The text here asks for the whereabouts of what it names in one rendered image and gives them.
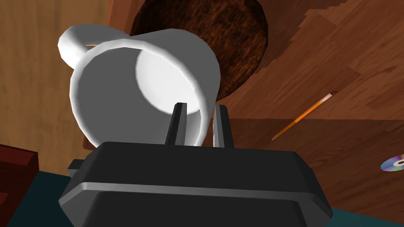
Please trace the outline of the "wooden table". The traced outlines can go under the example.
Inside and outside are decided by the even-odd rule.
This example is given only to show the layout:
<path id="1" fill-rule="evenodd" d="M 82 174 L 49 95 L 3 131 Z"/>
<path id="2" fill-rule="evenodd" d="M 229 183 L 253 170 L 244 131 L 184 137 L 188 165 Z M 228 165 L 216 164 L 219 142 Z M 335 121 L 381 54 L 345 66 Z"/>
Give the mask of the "wooden table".
<path id="1" fill-rule="evenodd" d="M 332 207 L 404 225 L 404 0 L 257 0 L 268 24 L 258 68 L 229 96 L 234 145 L 295 151 Z M 131 34 L 145 0 L 110 0 Z M 332 91 L 276 140 L 272 137 Z"/>

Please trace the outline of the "orange pencil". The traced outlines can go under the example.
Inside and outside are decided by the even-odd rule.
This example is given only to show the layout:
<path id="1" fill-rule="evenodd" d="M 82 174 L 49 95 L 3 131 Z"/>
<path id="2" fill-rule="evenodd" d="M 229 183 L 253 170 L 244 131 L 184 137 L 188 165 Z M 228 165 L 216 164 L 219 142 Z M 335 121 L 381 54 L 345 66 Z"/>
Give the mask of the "orange pencil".
<path id="1" fill-rule="evenodd" d="M 299 121 L 301 121 L 303 118 L 305 118 L 307 115 L 309 115 L 310 113 L 312 113 L 316 108 L 318 108 L 322 103 L 324 103 L 326 100 L 328 100 L 329 98 L 331 98 L 333 95 L 335 95 L 337 93 L 337 91 L 332 91 L 329 94 L 327 94 L 326 96 L 324 96 L 322 99 L 320 99 L 318 102 L 316 102 L 312 107 L 310 107 L 308 110 L 306 110 L 303 114 L 301 114 L 298 118 L 296 118 L 295 120 L 293 120 L 291 123 L 289 123 L 285 128 L 283 128 L 280 132 L 276 133 L 271 141 L 276 140 L 279 136 L 281 136 L 282 134 L 284 134 L 287 130 L 289 130 L 290 128 L 292 128 L 295 124 L 297 124 Z"/>

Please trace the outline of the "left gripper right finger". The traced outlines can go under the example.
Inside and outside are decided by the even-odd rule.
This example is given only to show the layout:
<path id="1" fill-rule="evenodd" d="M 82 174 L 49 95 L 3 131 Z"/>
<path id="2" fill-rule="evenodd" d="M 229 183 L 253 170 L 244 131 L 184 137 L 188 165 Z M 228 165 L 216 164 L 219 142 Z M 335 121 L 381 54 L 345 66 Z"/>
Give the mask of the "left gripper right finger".
<path id="1" fill-rule="evenodd" d="M 213 147 L 234 148 L 228 109 L 215 105 L 213 117 Z"/>

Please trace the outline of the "dark red box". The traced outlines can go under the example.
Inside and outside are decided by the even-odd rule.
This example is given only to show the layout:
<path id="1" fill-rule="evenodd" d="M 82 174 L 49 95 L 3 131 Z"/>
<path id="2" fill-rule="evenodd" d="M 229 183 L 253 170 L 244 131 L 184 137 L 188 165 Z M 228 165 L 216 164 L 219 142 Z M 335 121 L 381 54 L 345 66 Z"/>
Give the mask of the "dark red box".
<path id="1" fill-rule="evenodd" d="M 0 227 L 7 227 L 38 171 L 37 152 L 0 145 Z"/>

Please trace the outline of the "white mug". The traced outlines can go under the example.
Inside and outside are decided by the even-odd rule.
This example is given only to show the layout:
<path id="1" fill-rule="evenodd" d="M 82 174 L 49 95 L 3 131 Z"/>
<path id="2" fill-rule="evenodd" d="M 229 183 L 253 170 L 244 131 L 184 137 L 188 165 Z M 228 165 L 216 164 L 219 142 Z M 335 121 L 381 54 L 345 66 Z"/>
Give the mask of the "white mug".
<path id="1" fill-rule="evenodd" d="M 73 69 L 72 112 L 92 145 L 163 144 L 178 102 L 187 105 L 184 144 L 202 145 L 221 74 L 216 55 L 200 37 L 181 29 L 129 36 L 78 24 L 60 36 L 58 49 Z"/>

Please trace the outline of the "shiny compact disc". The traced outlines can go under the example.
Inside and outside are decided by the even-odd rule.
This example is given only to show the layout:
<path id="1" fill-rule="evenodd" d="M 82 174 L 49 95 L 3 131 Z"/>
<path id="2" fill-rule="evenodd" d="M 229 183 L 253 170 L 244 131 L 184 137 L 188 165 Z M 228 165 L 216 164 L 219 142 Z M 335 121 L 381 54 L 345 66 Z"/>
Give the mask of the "shiny compact disc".
<path id="1" fill-rule="evenodd" d="M 404 154 L 392 157 L 381 164 L 383 171 L 402 171 L 404 170 Z"/>

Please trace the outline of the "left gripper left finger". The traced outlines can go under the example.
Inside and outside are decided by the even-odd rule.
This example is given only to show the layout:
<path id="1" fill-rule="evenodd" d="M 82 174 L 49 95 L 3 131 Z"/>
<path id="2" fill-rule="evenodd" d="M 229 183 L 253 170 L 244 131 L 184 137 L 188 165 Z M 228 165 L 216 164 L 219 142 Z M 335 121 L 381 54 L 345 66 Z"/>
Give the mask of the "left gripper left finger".
<path id="1" fill-rule="evenodd" d="M 187 103 L 178 102 L 174 106 L 165 145 L 184 145 L 187 125 Z"/>

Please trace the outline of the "dark brown round plate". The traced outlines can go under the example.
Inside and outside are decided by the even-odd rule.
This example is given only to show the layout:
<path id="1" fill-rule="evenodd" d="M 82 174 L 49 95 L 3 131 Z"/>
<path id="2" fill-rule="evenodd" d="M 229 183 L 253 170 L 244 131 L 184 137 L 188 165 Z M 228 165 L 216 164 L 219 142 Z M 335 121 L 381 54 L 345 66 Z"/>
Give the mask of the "dark brown round plate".
<path id="1" fill-rule="evenodd" d="M 268 44 L 268 24 L 257 0 L 145 0 L 131 35 L 164 29 L 198 35 L 216 54 L 218 100 L 233 93 L 258 68 Z"/>

